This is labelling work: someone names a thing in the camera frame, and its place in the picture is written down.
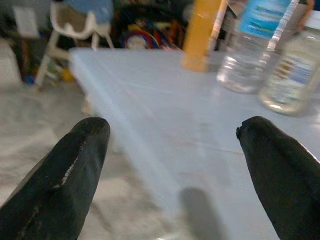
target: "white box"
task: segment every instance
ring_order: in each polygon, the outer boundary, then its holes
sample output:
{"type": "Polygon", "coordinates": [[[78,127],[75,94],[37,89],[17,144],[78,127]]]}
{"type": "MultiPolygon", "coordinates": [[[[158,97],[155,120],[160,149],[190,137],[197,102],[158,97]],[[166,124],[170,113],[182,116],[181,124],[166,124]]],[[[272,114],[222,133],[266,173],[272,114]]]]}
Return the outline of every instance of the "white box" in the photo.
{"type": "Polygon", "coordinates": [[[0,38],[0,89],[21,84],[16,55],[9,44],[0,38]]]}
{"type": "Polygon", "coordinates": [[[35,11],[32,7],[13,6],[18,32],[25,38],[39,38],[35,11]]]}

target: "chair leg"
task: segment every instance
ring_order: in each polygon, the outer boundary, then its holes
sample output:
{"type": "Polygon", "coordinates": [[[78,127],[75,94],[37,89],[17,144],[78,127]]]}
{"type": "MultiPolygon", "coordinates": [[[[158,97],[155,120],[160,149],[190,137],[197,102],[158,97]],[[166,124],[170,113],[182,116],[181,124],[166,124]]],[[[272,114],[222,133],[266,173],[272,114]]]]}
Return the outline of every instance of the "chair leg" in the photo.
{"type": "Polygon", "coordinates": [[[107,33],[105,35],[105,39],[106,39],[107,43],[109,44],[109,48],[114,49],[115,46],[114,46],[114,44],[113,44],[113,42],[111,40],[111,37],[110,37],[109,33],[107,33]]]}
{"type": "Polygon", "coordinates": [[[50,40],[46,46],[45,53],[42,58],[40,68],[39,68],[39,70],[36,74],[36,77],[35,77],[35,83],[38,85],[38,87],[41,87],[44,82],[44,79],[45,79],[46,73],[47,73],[47,68],[48,68],[48,65],[51,60],[50,55],[49,55],[49,51],[50,51],[50,49],[54,48],[57,45],[58,40],[59,40],[59,36],[60,36],[60,34],[55,30],[53,30],[53,32],[51,33],[51,37],[50,37],[50,40]]]}
{"type": "Polygon", "coordinates": [[[92,35],[91,47],[96,50],[99,47],[99,35],[97,32],[94,32],[92,35]]]}

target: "blue object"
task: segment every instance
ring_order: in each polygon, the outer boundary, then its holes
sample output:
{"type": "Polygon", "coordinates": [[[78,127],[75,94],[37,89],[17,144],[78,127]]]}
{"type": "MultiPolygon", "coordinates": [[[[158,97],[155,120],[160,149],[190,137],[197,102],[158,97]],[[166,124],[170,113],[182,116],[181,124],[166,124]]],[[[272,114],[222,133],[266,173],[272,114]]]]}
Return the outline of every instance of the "blue object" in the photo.
{"type": "Polygon", "coordinates": [[[114,17],[112,0],[65,0],[64,2],[83,14],[93,11],[98,24],[107,23],[114,17]]]}
{"type": "Polygon", "coordinates": [[[34,76],[31,76],[31,75],[26,75],[25,76],[25,83],[28,84],[28,85],[33,85],[35,84],[36,82],[36,78],[34,76]]]}

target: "high chair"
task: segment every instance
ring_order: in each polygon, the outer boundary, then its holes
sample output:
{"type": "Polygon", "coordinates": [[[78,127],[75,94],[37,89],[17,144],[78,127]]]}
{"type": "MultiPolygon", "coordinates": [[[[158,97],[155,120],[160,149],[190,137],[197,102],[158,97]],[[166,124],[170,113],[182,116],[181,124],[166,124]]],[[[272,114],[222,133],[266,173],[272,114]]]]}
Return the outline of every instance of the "high chair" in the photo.
{"type": "Polygon", "coordinates": [[[41,87],[47,74],[47,68],[52,58],[69,60],[70,55],[66,50],[57,47],[59,36],[63,35],[77,40],[85,40],[92,36],[91,47],[99,47],[99,36],[105,37],[110,48],[114,48],[109,35],[111,24],[109,21],[97,23],[93,11],[87,14],[77,12],[67,3],[53,1],[50,6],[50,21],[53,31],[47,44],[40,68],[36,75],[35,83],[41,87]]]}

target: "blue bottle label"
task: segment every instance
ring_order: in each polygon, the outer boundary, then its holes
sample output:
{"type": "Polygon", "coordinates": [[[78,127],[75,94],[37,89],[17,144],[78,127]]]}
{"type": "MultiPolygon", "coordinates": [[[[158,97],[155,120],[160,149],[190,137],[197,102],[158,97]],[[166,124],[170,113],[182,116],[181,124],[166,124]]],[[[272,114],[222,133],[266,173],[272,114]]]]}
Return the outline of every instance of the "blue bottle label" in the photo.
{"type": "Polygon", "coordinates": [[[291,0],[249,0],[239,24],[239,31],[262,38],[272,38],[291,0]]]}

